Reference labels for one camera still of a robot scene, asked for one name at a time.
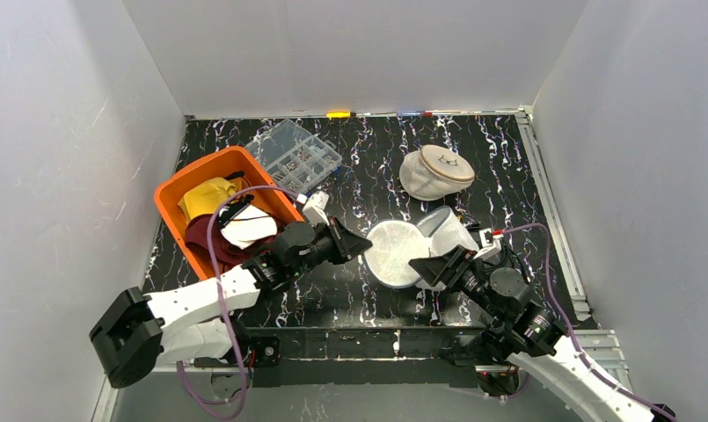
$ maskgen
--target white connector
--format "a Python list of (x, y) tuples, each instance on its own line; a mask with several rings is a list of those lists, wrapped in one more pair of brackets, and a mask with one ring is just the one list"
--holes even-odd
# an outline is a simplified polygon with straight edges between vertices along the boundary
[(302, 207), (302, 214), (307, 217), (310, 224), (327, 224), (328, 217), (325, 214), (325, 207), (328, 205), (330, 195), (323, 191), (313, 193)]

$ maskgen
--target orange plastic tray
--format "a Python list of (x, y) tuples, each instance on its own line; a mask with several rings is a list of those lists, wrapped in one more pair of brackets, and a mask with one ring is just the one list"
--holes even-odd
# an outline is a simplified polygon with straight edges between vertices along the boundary
[[(190, 163), (154, 192), (154, 202), (157, 204), (159, 214), (162, 215), (164, 223), (170, 229), (172, 236), (175, 237), (175, 241), (200, 280), (214, 277), (214, 269), (211, 267), (208, 252), (191, 251), (186, 246), (183, 237), (186, 233), (187, 220), (178, 206), (178, 202), (189, 190), (206, 180), (224, 178), (235, 171), (244, 171), (245, 178), (251, 186), (275, 185), (268, 173), (247, 152), (247, 149), (228, 147)], [(302, 216), (283, 193), (262, 190), (255, 191), (252, 195), (255, 197), (252, 201), (255, 207), (275, 214), (284, 222), (303, 221)]]

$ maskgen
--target white wall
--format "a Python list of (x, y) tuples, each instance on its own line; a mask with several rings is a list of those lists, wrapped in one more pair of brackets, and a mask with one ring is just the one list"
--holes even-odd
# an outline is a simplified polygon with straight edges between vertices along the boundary
[(708, 1), (593, 1), (535, 123), (582, 282), (634, 389), (708, 422)]
[(530, 104), (588, 0), (124, 0), (183, 114)]
[(0, 421), (90, 419), (183, 127), (120, 1), (0, 2)]

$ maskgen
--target floor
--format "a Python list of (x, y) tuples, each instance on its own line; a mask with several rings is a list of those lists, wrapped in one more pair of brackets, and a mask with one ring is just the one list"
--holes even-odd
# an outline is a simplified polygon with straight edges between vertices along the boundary
[[(222, 394), (209, 387), (209, 375), (191, 373), (189, 376), (200, 395)], [(581, 421), (539, 382), (531, 383), (521, 396), (504, 404), (483, 398), (479, 389), (453, 389), (447, 384), (290, 385), (251, 389), (247, 397), (242, 413), (235, 419), (237, 422)], [(229, 413), (228, 409), (215, 410)], [(112, 421), (152, 420), (208, 422), (215, 419), (186, 394), (174, 373), (152, 373), (119, 394)]]
[[(245, 145), (279, 120), (196, 120), (186, 125), (177, 169), (229, 145)], [(298, 119), (297, 123), (331, 142), (343, 156), (337, 174), (320, 186), (331, 196), (327, 208), (362, 233), (384, 219), (418, 220), (447, 204), (465, 223), (505, 228), (546, 222), (514, 115), (431, 118)], [(474, 167), (478, 179), (466, 191), (444, 200), (411, 199), (399, 186), (398, 168), (406, 153), (424, 144), (452, 148)], [(544, 240), (539, 232), (508, 239), (523, 257), (542, 298)], [(146, 273), (144, 291), (170, 290), (198, 281), (169, 230), (162, 224)], [(555, 252), (551, 269), (556, 296), (571, 308)], [(445, 295), (416, 287), (379, 286), (356, 261), (323, 265), (302, 277), (286, 294), (258, 303), (241, 314), (248, 327), (400, 328), (479, 327), (480, 311), (463, 294)]]

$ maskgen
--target clear plastic organizer box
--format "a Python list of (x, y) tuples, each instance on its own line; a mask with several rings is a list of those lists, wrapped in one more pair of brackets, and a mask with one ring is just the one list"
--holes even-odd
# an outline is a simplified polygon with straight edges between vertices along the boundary
[(285, 119), (245, 148), (279, 186), (307, 193), (340, 167), (341, 156), (327, 142)]

